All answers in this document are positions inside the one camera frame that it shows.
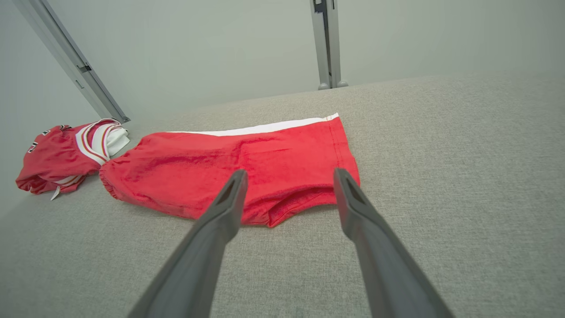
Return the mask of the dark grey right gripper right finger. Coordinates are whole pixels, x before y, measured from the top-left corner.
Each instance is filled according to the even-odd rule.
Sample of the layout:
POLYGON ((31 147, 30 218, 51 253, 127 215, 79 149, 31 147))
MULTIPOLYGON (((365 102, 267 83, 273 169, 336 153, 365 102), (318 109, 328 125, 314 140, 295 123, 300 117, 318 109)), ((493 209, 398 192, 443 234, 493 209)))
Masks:
POLYGON ((453 314, 352 175, 334 171, 344 234, 354 243, 374 318, 452 318, 453 314))

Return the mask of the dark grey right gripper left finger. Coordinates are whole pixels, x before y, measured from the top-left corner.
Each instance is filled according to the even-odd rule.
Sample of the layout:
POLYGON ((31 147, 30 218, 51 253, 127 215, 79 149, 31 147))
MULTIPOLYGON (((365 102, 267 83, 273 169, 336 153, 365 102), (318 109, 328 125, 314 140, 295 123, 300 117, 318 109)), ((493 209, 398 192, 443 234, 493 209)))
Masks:
POLYGON ((192 226, 130 318, 208 318, 226 245, 241 226, 248 174, 237 170, 192 226))

